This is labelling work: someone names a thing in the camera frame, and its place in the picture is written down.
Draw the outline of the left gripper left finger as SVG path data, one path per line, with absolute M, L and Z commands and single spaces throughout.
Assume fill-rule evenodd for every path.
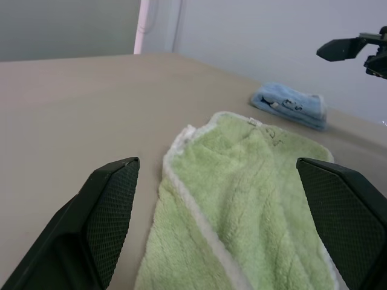
M 106 290 L 126 235 L 140 160 L 108 163 L 43 229 L 0 290 Z

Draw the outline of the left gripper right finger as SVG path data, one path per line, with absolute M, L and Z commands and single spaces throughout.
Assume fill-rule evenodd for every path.
M 387 198 L 361 173 L 299 158 L 318 235 L 349 290 L 387 290 Z

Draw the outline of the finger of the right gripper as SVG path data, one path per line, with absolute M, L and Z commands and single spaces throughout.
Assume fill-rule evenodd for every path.
M 367 41 L 360 38 L 334 39 L 322 45 L 316 54 L 329 62 L 355 59 L 366 46 Z

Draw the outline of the green towel with white trim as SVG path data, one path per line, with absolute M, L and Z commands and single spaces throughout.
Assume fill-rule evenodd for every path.
M 339 290 L 296 170 L 308 138 L 231 112 L 185 127 L 163 158 L 135 290 Z

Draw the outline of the blue cloth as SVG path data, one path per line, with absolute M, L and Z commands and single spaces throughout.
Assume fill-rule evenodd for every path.
M 266 83 L 252 95 L 250 104 L 318 131 L 327 128 L 327 106 L 321 95 L 299 92 L 280 83 Z

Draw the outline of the white vertical pipe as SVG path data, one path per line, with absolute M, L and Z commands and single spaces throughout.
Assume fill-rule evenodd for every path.
M 134 54 L 141 54 L 144 38 L 155 25 L 158 12 L 158 0 L 141 0 L 135 35 Z

